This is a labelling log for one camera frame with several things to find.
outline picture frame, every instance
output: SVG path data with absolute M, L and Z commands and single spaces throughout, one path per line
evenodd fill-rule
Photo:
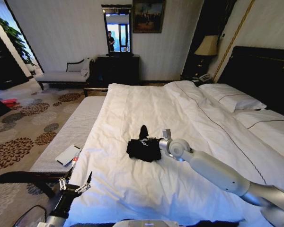
M 133 33 L 161 33 L 165 0 L 133 0 Z

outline floral carpet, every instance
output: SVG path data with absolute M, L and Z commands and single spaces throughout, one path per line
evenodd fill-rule
M 0 99 L 10 98 L 16 98 L 18 104 L 0 117 L 0 175 L 29 171 L 83 100 L 84 94 L 82 88 L 45 87 L 42 91 L 31 79 L 0 91 Z M 57 199 L 58 196 L 49 199 L 33 184 L 0 184 L 0 227 L 11 227 L 25 211 L 37 204 L 50 212 Z M 43 210 L 34 208 L 18 226 L 35 227 L 43 216 Z

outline person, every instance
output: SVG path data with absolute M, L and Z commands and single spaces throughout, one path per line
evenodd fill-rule
M 108 31 L 108 41 L 109 41 L 109 49 L 110 51 L 114 51 L 114 44 L 115 44 L 115 39 L 112 37 L 112 32 Z

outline white pillow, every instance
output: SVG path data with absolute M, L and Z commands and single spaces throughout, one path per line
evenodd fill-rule
M 89 62 L 90 62 L 89 58 L 84 59 L 82 68 L 80 70 L 81 76 L 86 77 L 86 78 L 89 77 Z
M 80 70 L 83 67 L 85 59 L 79 61 L 79 62 L 68 62 L 67 63 L 67 72 L 80 72 Z
M 264 109 L 266 105 L 227 84 L 203 84 L 202 90 L 222 104 L 229 112 Z
M 250 132 L 284 156 L 284 116 L 272 110 L 234 115 Z

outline lamp shade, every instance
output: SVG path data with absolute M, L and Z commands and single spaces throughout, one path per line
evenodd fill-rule
M 195 54 L 203 56 L 217 55 L 217 41 L 217 35 L 206 35 L 201 45 L 195 51 Z

